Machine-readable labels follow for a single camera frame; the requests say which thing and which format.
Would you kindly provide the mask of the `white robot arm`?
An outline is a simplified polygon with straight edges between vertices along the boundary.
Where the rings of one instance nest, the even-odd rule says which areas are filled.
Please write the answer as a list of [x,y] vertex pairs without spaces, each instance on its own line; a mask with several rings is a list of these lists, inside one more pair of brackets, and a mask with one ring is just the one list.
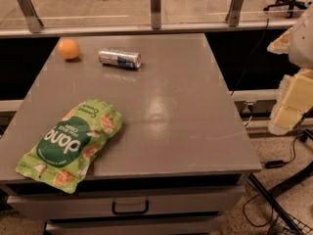
[[289,61],[300,67],[295,75],[285,75],[281,80],[268,124],[272,134],[285,135],[313,108],[313,5],[271,42],[267,51],[287,54]]

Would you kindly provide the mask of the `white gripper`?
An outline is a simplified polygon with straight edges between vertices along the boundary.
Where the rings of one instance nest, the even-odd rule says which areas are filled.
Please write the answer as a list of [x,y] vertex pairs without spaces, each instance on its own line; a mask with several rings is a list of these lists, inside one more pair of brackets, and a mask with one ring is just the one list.
[[267,51],[277,55],[287,54],[289,61],[300,67],[295,75],[283,76],[268,124],[270,133],[285,135],[313,107],[312,36],[291,27],[271,42]]

